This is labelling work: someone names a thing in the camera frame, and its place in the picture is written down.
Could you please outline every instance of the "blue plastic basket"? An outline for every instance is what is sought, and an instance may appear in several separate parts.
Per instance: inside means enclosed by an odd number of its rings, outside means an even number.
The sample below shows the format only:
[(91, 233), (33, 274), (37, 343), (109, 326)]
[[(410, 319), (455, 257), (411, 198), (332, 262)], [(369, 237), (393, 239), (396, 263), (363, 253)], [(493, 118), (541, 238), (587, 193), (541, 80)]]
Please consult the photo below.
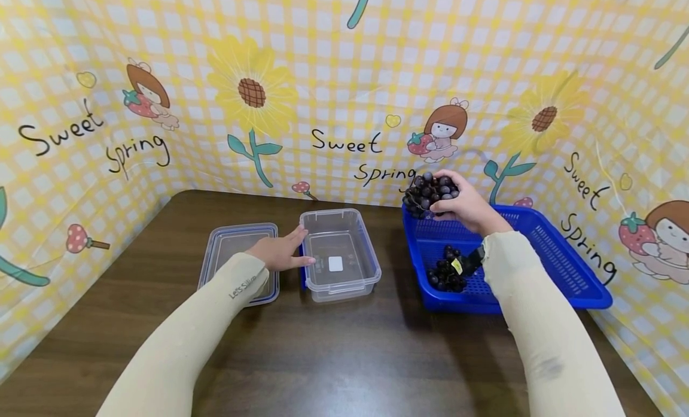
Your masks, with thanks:
[[(606, 309), (612, 296), (595, 273), (565, 241), (557, 229), (538, 211), (516, 206), (493, 206), (517, 231), (522, 232), (541, 258), (545, 271), (576, 309)], [(481, 236), (458, 221), (432, 221), (412, 218), (402, 209), (404, 232), (416, 268), (423, 306), (431, 312), (500, 313), (498, 300), (484, 281), (483, 268), (468, 280), (461, 293), (438, 291), (431, 287), (426, 270), (443, 258), (445, 245), (469, 254), (481, 245)]]

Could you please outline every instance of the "price tag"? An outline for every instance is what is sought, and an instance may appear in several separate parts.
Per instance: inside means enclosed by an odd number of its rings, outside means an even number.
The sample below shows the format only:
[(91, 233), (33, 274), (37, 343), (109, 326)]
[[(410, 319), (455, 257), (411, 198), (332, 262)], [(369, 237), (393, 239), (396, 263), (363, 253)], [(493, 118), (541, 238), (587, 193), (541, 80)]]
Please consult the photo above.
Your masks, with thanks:
[(461, 275), (462, 272), (464, 271), (464, 269), (462, 268), (462, 265), (459, 263), (459, 260), (457, 258), (452, 260), (452, 263), (450, 263), (450, 264), (452, 264), (452, 267), (454, 267), (455, 270), (457, 271), (457, 275)]
[(330, 272), (341, 272), (343, 268), (343, 258), (341, 257), (328, 257), (328, 270)]

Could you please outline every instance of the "beige arm sleeve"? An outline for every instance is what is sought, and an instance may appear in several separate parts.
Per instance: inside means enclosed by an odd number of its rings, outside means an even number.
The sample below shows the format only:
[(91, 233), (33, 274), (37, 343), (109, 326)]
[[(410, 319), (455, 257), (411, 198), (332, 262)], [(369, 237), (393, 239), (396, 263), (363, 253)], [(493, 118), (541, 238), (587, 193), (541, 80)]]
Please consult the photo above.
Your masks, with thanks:
[(624, 411), (588, 332), (519, 232), (484, 240), (484, 271), (514, 335), (534, 417)]
[(189, 417), (201, 369), (268, 275), (264, 263), (251, 255), (229, 259), (141, 345), (97, 417)]

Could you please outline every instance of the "wooden table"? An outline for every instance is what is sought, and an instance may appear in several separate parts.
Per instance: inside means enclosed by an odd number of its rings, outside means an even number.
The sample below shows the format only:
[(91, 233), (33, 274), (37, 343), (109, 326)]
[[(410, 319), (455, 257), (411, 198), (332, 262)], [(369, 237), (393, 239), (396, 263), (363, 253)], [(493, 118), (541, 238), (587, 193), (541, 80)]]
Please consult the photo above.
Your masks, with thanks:
[[(343, 204), (208, 191), (172, 198), (0, 386), (0, 416), (94, 416), (133, 354), (194, 293), (219, 226)], [(525, 377), (501, 316), (421, 304), (399, 209), (356, 205), (382, 268), (373, 294), (317, 304), (298, 272), (276, 302), (232, 322), (196, 385), (194, 416), (528, 416)], [(587, 313), (627, 416), (660, 416)]]

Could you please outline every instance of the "printed backdrop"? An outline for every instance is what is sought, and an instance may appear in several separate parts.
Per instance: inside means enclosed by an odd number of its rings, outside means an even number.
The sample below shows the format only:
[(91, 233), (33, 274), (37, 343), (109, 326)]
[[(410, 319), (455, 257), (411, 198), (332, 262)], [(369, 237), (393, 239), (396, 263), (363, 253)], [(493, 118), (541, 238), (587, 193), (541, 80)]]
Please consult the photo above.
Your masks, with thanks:
[(453, 168), (561, 229), (689, 413), (689, 0), (0, 5), (0, 379), (179, 191), (394, 206)]

